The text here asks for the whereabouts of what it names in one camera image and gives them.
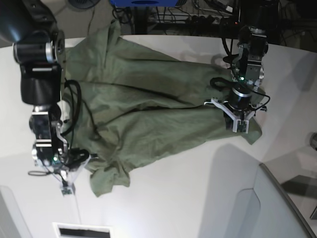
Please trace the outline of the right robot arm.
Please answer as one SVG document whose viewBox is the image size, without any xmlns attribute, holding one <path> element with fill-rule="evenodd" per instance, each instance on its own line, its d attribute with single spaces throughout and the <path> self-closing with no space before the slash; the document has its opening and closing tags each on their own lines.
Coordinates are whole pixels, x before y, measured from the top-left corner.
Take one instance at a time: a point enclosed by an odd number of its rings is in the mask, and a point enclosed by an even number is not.
<svg viewBox="0 0 317 238">
<path fill-rule="evenodd" d="M 71 126 L 63 130 L 61 87 L 79 84 L 65 80 L 65 37 L 51 10 L 39 0 L 3 0 L 0 3 L 0 37 L 13 44 L 20 66 L 20 92 L 24 103 L 33 106 L 29 126 L 35 135 L 32 155 L 42 166 L 76 171 L 89 158 L 85 149 L 72 149 L 66 140 L 78 121 L 76 110 Z"/>
</svg>

